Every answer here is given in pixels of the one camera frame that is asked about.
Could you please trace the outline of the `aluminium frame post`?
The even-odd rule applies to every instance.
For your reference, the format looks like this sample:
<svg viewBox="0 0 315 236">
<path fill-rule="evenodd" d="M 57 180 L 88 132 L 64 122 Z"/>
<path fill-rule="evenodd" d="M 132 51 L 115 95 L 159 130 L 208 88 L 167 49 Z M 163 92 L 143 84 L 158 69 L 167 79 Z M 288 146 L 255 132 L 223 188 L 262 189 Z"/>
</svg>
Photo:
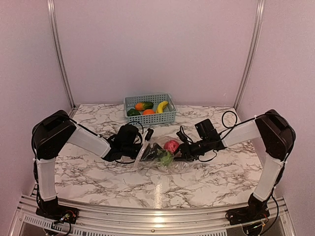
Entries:
<svg viewBox="0 0 315 236">
<path fill-rule="evenodd" d="M 247 83 L 248 83 L 249 78 L 250 78 L 252 63 L 253 63 L 257 48 L 258 48 L 261 29 L 262 29 L 264 8 L 265 8 L 265 0 L 258 0 L 257 6 L 256 6 L 256 14 L 255 14 L 255 19 L 254 19 L 254 26 L 253 26 L 252 38 L 250 41 L 249 52 L 248 52 L 247 60 L 246 60 L 245 67 L 243 70 L 241 82 L 240 82 L 240 85 L 238 88 L 238 92 L 237 92 L 237 95 L 236 95 L 236 98 L 234 101 L 234 105 L 233 105 L 233 108 L 236 111 L 240 107 L 242 98 L 243 98 L 244 93 L 245 93 Z"/>
<path fill-rule="evenodd" d="M 47 8 L 48 8 L 48 15 L 49 15 L 49 21 L 51 26 L 51 32 L 52 32 L 52 38 L 55 46 L 57 61 L 59 65 L 59 70 L 62 77 L 63 86 L 65 89 L 66 97 L 68 99 L 68 103 L 70 105 L 71 110 L 76 108 L 73 95 L 70 88 L 70 83 L 68 80 L 66 67 L 63 59 L 62 49 L 61 49 L 61 42 L 59 37 L 59 31 L 58 31 L 58 23 L 57 23 L 57 16 L 56 16 L 56 10 L 55 10 L 55 1 L 54 0 L 47 0 Z"/>
</svg>

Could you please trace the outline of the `red fake apple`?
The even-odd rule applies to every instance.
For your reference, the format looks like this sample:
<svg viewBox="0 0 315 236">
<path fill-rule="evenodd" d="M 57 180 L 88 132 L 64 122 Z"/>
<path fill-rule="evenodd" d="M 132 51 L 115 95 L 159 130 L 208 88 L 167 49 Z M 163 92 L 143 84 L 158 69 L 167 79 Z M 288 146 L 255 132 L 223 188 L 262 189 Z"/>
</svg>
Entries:
<svg viewBox="0 0 315 236">
<path fill-rule="evenodd" d="M 180 145 L 179 142 L 177 142 L 176 140 L 170 140 L 164 144 L 163 149 L 171 153 L 174 153 L 179 147 L 179 145 Z"/>
</svg>

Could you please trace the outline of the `clear zip top bag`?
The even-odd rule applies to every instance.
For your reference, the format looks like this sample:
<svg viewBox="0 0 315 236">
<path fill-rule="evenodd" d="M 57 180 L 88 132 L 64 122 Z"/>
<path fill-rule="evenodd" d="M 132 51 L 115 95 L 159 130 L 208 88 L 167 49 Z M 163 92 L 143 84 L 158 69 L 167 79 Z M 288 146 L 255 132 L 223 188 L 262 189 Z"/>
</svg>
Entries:
<svg viewBox="0 0 315 236">
<path fill-rule="evenodd" d="M 133 163 L 133 170 L 153 168 L 168 174 L 191 172 L 194 162 L 183 158 L 179 146 L 183 142 L 170 136 L 152 137 L 141 149 Z"/>
</svg>

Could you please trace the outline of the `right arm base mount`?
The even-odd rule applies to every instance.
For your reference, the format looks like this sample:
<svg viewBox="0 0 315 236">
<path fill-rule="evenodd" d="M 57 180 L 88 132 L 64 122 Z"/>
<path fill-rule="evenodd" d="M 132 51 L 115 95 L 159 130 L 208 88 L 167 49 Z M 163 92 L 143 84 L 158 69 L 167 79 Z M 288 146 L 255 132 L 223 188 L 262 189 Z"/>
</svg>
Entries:
<svg viewBox="0 0 315 236">
<path fill-rule="evenodd" d="M 268 218 L 270 213 L 267 202 L 269 201 L 270 197 L 271 194 L 266 200 L 260 201 L 252 193 L 249 197 L 247 206 L 229 209 L 226 212 L 225 217 L 229 221 L 230 225 L 243 224 L 263 218 Z"/>
</svg>

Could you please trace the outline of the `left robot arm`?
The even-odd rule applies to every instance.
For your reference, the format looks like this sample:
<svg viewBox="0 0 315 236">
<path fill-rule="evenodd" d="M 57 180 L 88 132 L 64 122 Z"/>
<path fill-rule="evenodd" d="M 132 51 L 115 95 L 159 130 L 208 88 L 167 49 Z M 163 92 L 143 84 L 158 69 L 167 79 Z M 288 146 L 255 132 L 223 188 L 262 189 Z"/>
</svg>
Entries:
<svg viewBox="0 0 315 236">
<path fill-rule="evenodd" d="M 153 133 L 151 128 L 140 132 L 130 122 L 121 126 L 117 134 L 105 138 L 71 119 L 64 110 L 45 118 L 31 133 L 38 208 L 52 219 L 62 215 L 55 190 L 55 162 L 65 145 L 77 146 L 107 162 L 129 157 L 131 163 L 135 163 L 144 156 Z"/>
</svg>

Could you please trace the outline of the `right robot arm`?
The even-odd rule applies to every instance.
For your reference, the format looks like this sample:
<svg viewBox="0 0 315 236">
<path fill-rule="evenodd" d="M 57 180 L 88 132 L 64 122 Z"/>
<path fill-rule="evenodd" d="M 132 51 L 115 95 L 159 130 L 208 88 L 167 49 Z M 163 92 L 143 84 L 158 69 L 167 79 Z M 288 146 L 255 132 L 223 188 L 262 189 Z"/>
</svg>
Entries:
<svg viewBox="0 0 315 236">
<path fill-rule="evenodd" d="M 248 220 L 255 220 L 262 212 L 262 203 L 268 201 L 274 188 L 280 182 L 286 161 L 291 154 L 296 140 L 296 133 L 291 125 L 277 111 L 271 109 L 222 132 L 217 132 L 209 119 L 195 125 L 200 141 L 193 142 L 183 129 L 177 132 L 182 141 L 176 149 L 181 161 L 195 161 L 209 151 L 218 152 L 228 147 L 253 139 L 261 139 L 265 146 L 265 163 L 258 185 L 249 199 L 249 206 L 244 209 Z"/>
</svg>

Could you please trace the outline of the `left aluminium frame post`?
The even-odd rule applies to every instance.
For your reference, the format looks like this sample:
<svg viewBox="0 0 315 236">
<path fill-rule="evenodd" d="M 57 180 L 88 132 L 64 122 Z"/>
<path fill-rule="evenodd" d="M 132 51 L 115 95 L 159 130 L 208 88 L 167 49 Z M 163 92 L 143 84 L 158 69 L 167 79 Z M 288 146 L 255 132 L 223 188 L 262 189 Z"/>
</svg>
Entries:
<svg viewBox="0 0 315 236">
<path fill-rule="evenodd" d="M 63 59 L 62 49 L 61 49 L 61 42 L 59 37 L 59 31 L 58 31 L 58 23 L 57 23 L 57 16 L 56 16 L 56 10 L 55 10 L 55 1 L 54 0 L 47 0 L 47 8 L 48 8 L 48 15 L 49 15 L 49 21 L 51 26 L 51 32 L 52 32 L 52 38 L 55 46 L 57 61 L 59 65 L 59 70 L 62 77 L 63 86 L 65 89 L 66 97 L 68 99 L 68 103 L 70 105 L 71 110 L 76 108 L 73 95 L 70 88 L 70 83 L 68 80 L 66 67 Z"/>
</svg>

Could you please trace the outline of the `orange fake orange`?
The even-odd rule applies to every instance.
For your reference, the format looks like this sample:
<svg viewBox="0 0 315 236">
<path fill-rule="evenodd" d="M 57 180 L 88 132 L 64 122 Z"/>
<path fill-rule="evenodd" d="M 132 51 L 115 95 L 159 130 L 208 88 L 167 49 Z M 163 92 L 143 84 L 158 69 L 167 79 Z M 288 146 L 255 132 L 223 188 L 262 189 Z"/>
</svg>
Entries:
<svg viewBox="0 0 315 236">
<path fill-rule="evenodd" d="M 153 109 L 146 109 L 143 111 L 142 115 L 153 115 L 155 111 Z"/>
</svg>

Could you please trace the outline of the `right aluminium frame post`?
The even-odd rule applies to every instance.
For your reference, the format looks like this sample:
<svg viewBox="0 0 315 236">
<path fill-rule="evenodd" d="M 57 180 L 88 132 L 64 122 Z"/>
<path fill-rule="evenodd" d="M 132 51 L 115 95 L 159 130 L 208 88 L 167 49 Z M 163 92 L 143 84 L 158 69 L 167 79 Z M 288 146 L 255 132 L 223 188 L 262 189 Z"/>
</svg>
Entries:
<svg viewBox="0 0 315 236">
<path fill-rule="evenodd" d="M 242 98 L 243 98 L 244 93 L 245 93 L 247 83 L 248 83 L 249 78 L 250 78 L 252 63 L 253 63 L 257 48 L 258 48 L 261 29 L 262 29 L 264 8 L 265 8 L 265 0 L 258 0 L 257 6 L 256 6 L 256 14 L 255 14 L 255 19 L 254 19 L 254 26 L 253 26 L 252 38 L 250 41 L 249 52 L 248 52 L 247 60 L 246 60 L 245 67 L 243 70 L 241 82 L 240 82 L 240 85 L 238 88 L 238 92 L 237 92 L 237 95 L 236 95 L 236 98 L 234 101 L 234 105 L 233 105 L 233 108 L 236 111 L 240 107 Z"/>
</svg>

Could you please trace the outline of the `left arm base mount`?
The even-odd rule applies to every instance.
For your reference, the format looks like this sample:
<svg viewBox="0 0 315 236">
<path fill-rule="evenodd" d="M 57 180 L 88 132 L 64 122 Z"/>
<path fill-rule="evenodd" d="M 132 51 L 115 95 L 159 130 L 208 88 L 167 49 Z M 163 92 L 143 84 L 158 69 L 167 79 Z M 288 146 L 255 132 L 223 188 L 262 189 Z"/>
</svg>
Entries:
<svg viewBox="0 0 315 236">
<path fill-rule="evenodd" d="M 36 215 L 55 220 L 57 223 L 76 223 L 79 210 L 75 207 L 60 205 L 57 197 L 45 202 L 40 195 L 37 195 L 36 202 Z"/>
</svg>

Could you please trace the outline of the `yellow fake banana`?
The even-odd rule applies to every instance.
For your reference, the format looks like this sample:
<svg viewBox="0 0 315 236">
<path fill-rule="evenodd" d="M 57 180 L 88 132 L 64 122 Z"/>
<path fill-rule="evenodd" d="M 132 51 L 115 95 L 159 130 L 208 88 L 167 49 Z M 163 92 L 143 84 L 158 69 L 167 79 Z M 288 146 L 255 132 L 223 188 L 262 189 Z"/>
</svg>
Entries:
<svg viewBox="0 0 315 236">
<path fill-rule="evenodd" d="M 163 113 L 164 109 L 167 107 L 168 101 L 162 101 L 158 104 L 157 109 L 156 109 L 156 114 L 161 114 Z"/>
</svg>

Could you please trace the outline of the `front aluminium rail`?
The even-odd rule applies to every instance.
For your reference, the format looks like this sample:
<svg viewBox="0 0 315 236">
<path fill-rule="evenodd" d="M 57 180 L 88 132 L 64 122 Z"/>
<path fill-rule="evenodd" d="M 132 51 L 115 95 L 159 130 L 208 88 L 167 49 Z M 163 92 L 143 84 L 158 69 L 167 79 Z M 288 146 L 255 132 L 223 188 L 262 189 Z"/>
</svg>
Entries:
<svg viewBox="0 0 315 236">
<path fill-rule="evenodd" d="M 78 209 L 72 236 L 242 236 L 244 227 L 231 226 L 226 212 L 245 203 L 186 209 L 150 209 L 102 206 L 60 199 L 60 204 Z M 23 195 L 18 203 L 10 236 L 65 234 L 68 225 L 52 226 L 53 221 L 35 214 L 36 199 Z"/>
</svg>

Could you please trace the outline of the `green fake cabbage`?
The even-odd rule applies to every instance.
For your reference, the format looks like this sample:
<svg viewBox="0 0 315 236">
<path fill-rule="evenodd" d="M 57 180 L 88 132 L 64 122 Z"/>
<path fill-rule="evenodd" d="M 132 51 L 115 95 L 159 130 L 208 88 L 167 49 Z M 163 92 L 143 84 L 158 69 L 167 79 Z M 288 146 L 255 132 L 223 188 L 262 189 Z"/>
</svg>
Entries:
<svg viewBox="0 0 315 236">
<path fill-rule="evenodd" d="M 141 115 L 141 113 L 138 110 L 136 110 L 136 109 L 130 109 L 130 110 L 127 111 L 127 116 L 128 117 L 140 116 L 140 115 Z"/>
</svg>

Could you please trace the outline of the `light blue plastic basket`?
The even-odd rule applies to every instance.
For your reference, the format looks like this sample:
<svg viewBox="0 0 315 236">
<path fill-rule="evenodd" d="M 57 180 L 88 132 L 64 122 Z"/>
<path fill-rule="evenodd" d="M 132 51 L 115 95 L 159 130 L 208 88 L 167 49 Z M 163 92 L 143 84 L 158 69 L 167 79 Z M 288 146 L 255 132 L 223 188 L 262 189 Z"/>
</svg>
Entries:
<svg viewBox="0 0 315 236">
<path fill-rule="evenodd" d="M 143 126 L 174 122 L 177 113 L 168 93 L 126 97 L 124 109 L 128 122 Z"/>
</svg>

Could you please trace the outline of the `green orange fake mango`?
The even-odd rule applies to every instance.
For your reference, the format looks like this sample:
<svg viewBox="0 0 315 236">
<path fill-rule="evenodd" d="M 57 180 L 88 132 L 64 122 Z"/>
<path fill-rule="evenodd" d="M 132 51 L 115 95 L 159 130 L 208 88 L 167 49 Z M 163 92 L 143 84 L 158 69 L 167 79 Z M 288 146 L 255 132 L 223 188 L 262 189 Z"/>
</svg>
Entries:
<svg viewBox="0 0 315 236">
<path fill-rule="evenodd" d="M 144 111 L 152 109 L 154 106 L 153 102 L 139 102 L 135 105 L 135 109 L 138 111 Z"/>
</svg>

